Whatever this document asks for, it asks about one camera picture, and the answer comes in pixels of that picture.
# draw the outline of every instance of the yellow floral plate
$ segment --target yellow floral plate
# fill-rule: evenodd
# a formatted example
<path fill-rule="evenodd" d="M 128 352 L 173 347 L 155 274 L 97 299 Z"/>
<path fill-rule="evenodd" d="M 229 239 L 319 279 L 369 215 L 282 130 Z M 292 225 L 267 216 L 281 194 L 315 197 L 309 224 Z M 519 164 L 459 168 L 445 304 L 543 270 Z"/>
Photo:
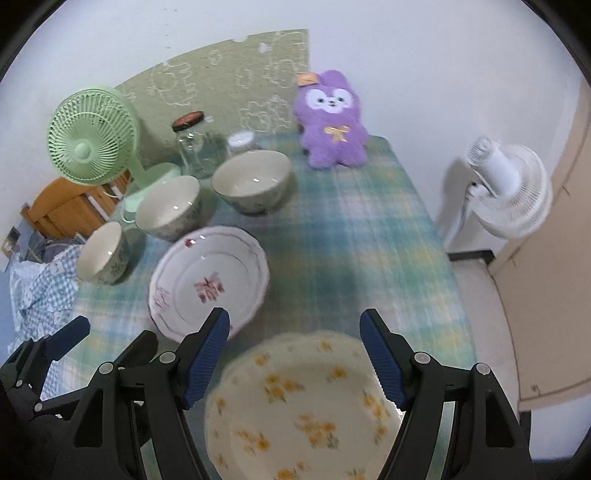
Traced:
<path fill-rule="evenodd" d="M 291 333 L 226 367 L 205 438 L 223 480 L 373 480 L 400 424 L 360 341 Z"/>

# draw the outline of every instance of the white jar lid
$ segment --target white jar lid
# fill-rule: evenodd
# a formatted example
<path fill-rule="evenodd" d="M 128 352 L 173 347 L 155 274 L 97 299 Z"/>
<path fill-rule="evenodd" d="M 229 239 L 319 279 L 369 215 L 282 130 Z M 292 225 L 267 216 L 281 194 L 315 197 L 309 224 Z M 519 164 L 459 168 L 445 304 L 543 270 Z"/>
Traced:
<path fill-rule="evenodd" d="M 240 130 L 228 137 L 228 146 L 232 149 L 243 148 L 252 144 L 255 140 L 254 132 L 250 130 Z"/>

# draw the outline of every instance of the stuffed animal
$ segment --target stuffed animal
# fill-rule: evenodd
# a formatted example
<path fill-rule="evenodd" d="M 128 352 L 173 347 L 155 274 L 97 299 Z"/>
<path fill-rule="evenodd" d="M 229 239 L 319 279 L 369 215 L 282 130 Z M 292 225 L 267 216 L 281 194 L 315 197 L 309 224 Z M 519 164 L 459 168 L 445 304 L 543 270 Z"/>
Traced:
<path fill-rule="evenodd" d="M 359 97 L 337 70 L 300 73 L 293 113 L 304 128 L 302 146 L 312 168 L 341 163 L 360 167 L 367 160 L 367 130 L 360 123 Z"/>

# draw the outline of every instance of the blue gripper pad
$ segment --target blue gripper pad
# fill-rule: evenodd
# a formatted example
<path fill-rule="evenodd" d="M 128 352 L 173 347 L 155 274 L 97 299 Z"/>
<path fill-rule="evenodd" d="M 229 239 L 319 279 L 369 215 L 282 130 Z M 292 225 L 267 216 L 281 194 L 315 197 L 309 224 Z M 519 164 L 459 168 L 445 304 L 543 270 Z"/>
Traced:
<path fill-rule="evenodd" d="M 361 315 L 359 333 L 386 398 L 393 401 L 400 410 L 404 410 L 407 398 L 402 389 L 402 371 L 367 313 Z"/>
<path fill-rule="evenodd" d="M 47 339 L 45 356 L 58 361 L 90 333 L 90 322 L 78 316 Z"/>
<path fill-rule="evenodd" d="M 223 310 L 189 367 L 187 388 L 183 394 L 183 403 L 186 409 L 191 408 L 197 400 L 201 400 L 205 395 L 205 390 L 213 375 L 213 369 L 229 334 L 230 316 L 226 310 Z"/>

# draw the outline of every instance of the table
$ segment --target table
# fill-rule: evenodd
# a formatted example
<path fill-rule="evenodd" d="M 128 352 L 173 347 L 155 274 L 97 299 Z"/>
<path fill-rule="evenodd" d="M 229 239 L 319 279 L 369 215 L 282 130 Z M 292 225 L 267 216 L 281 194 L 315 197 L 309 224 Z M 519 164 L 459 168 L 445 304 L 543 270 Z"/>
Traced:
<path fill-rule="evenodd" d="M 218 200 L 207 183 L 203 223 L 244 228 L 268 256 L 271 282 L 254 320 L 228 341 L 212 385 L 224 365 L 240 353 L 282 332 L 338 330 L 359 337 L 359 316 L 376 308 L 393 332 L 415 350 L 445 365 L 470 368 L 475 352 L 456 280 L 434 225 L 412 182 L 383 138 L 371 137 L 370 162 L 360 170 L 307 166 L 297 134 L 265 140 L 264 147 L 288 155 L 294 182 L 281 208 L 243 216 Z M 113 360 L 144 329 L 157 332 L 147 306 L 151 271 L 170 244 L 126 231 L 132 268 L 117 286 L 83 284 L 73 315 L 92 326 L 89 337 L 62 361 L 65 391 L 87 384 L 98 365 Z M 159 334 L 160 350 L 176 343 Z M 438 478 L 449 441 L 452 409 L 442 421 L 430 478 Z M 204 402 L 187 421 L 212 478 L 203 438 Z M 153 452 L 145 457 L 153 474 Z"/>

